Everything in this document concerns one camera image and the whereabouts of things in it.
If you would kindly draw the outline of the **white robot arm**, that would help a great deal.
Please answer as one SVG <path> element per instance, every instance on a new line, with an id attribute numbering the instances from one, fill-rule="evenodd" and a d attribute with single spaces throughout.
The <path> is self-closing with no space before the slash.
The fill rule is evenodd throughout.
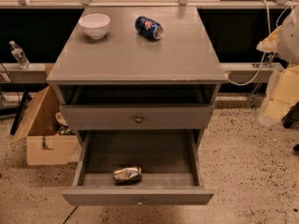
<path id="1" fill-rule="evenodd" d="M 274 72 L 269 78 L 261 106 L 259 121 L 272 126 L 281 122 L 299 102 L 299 6 L 256 49 L 274 52 L 288 63 L 286 69 Z"/>

